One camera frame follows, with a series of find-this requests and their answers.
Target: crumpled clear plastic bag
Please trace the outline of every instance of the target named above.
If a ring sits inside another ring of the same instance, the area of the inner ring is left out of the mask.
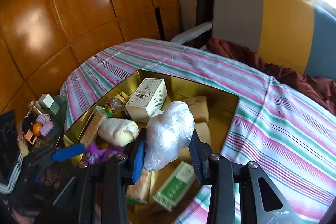
[[[147,123],[146,154],[143,167],[155,171],[177,159],[181,148],[187,147],[194,132],[195,121],[185,102],[171,102],[162,114]]]

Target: orange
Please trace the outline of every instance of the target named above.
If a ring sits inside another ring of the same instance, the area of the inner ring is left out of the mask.
[[[34,124],[34,126],[33,126],[33,134],[35,136],[40,136],[41,135],[41,133],[40,133],[41,128],[42,128],[42,125],[40,123]]]

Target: screw head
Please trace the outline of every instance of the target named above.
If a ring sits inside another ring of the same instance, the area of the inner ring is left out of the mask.
[[[87,161],[81,161],[79,164],[78,164],[78,167],[79,168],[86,168],[88,166],[88,162]]]
[[[119,153],[116,155],[118,160],[124,160],[126,159],[127,155],[125,153]]]
[[[251,167],[251,168],[253,168],[253,169],[258,168],[258,166],[259,166],[255,161],[250,161],[250,162],[248,163],[248,165],[249,165],[249,167]]]
[[[212,158],[213,160],[219,160],[221,158],[221,156],[217,153],[212,153],[210,155],[210,158]]]

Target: gray armrest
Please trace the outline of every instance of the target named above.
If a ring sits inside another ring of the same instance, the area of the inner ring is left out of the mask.
[[[175,36],[170,42],[175,42],[177,44],[184,44],[192,39],[199,37],[202,33],[205,33],[212,28],[212,22],[204,22],[200,25],[197,25],[183,33]]]

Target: maroon cloth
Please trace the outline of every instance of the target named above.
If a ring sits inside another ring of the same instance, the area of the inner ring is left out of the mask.
[[[286,84],[308,96],[336,116],[336,83],[327,78],[312,78],[299,74],[290,68],[266,63],[256,52],[247,47],[218,38],[211,38],[207,48],[215,54],[237,60],[261,72],[273,76],[280,83]]]

